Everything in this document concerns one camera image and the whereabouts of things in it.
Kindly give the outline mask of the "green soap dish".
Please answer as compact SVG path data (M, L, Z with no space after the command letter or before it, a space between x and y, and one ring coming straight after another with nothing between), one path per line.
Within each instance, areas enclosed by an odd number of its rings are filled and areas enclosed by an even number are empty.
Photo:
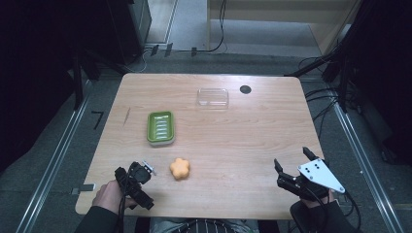
M154 147L174 142L175 122L171 112L153 112L148 115L147 140Z

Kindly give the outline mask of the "metal floor rail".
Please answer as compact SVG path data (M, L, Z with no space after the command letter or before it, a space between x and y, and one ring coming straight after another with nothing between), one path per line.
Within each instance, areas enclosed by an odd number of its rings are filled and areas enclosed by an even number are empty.
M58 141L58 144L52 154L51 160L42 178L40 179L37 188L30 198L24 215L17 227L16 233L31 233L38 215L41 212L45 201L47 200L47 197L52 188L52 184L64 160L66 152L84 115L92 87L92 81L86 81L84 85L84 99L81 101L78 109L75 110L70 116L69 122L67 123L62 136Z
M368 153L365 151L349 115L345 114L338 105L335 105L333 109L349 141L373 200L389 233L406 233L400 219L398 218L392 201L390 200L387 192L378 179L374 168L372 167L372 164L368 158Z

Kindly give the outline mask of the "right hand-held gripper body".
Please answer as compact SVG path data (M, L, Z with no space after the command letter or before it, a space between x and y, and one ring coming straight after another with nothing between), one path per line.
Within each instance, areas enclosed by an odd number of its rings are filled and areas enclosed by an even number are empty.
M346 192L345 187L320 158L299 165L297 170L299 172L297 177L285 172L283 177L278 175L277 185L301 199L310 201L328 197L330 190L341 194Z

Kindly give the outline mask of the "black stand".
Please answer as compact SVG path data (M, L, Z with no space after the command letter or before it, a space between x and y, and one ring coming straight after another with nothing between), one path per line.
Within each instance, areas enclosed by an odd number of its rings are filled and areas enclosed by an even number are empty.
M337 103L341 110L346 113L346 91L348 89L348 81L350 77L350 48L353 44L360 26L354 21L348 28L343 39L336 47L326 55L320 56L310 64L299 68L297 71L286 74L286 77L299 78L304 74L309 73L316 68L326 64L325 70L322 72L322 79L327 83L332 83L336 78L339 78L337 87Z
M75 110L78 110L80 108L82 102L85 99L82 72L85 72L90 80L98 80L100 77L100 71L97 68L96 63L99 62L108 66L110 69L114 70L122 76L126 74L126 70L124 68L120 67L115 62L105 58L104 56L98 54L93 50L75 49L72 52L72 60Z

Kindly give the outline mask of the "black cabinet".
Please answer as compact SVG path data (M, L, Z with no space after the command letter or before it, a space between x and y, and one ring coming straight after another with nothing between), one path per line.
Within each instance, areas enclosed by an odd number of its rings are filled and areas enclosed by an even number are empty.
M152 24L149 3L148 0L107 0L107 3L119 45L116 61L126 64L143 54Z

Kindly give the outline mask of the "clear plastic box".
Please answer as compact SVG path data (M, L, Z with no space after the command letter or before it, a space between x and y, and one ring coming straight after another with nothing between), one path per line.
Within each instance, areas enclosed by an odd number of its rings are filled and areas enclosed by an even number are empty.
M196 104L206 109L227 109L228 90L225 88L200 88L197 91Z

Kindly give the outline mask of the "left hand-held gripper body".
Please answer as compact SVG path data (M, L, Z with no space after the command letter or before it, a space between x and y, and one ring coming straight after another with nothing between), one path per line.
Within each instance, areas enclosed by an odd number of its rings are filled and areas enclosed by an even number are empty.
M125 195L147 210L154 206L154 199L142 189L142 185L151 177L150 168L142 166L139 162L133 162L126 173Z

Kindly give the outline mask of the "person's left hand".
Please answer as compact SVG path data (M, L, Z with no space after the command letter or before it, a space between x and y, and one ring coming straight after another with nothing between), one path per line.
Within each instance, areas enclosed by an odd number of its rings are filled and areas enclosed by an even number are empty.
M103 184L96 192L92 205L117 214L120 210L120 202L123 194L117 181L109 181Z

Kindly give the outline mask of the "person's striped clothing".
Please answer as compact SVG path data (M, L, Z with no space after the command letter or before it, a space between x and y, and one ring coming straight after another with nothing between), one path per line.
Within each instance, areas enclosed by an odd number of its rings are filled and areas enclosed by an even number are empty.
M153 217L150 233L259 233L250 219Z

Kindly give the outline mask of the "small metal bracket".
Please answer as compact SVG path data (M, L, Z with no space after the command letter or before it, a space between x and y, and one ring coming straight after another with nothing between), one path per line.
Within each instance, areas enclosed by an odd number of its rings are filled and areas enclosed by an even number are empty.
M95 189L95 184L94 183L87 183L87 184L82 184L79 187L74 187L71 190L72 195L79 195L81 192L89 192L93 191Z

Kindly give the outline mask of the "person's right hand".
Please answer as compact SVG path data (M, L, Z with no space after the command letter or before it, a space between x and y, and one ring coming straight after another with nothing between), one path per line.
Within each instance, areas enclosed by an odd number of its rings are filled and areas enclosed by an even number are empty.
M322 199L319 199L317 201L310 201L310 200L306 200L306 199L301 199L301 202L309 209L312 208L316 208L319 207L321 204L328 204L330 202L334 201L334 197L333 197L333 192L330 190L328 192L328 197L324 197Z

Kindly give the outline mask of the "light wooden shelf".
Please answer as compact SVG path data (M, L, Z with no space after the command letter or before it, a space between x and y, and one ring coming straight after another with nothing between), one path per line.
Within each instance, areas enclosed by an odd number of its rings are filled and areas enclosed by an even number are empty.
M234 20L308 23L321 54L335 47L362 0L226 0L225 17Z

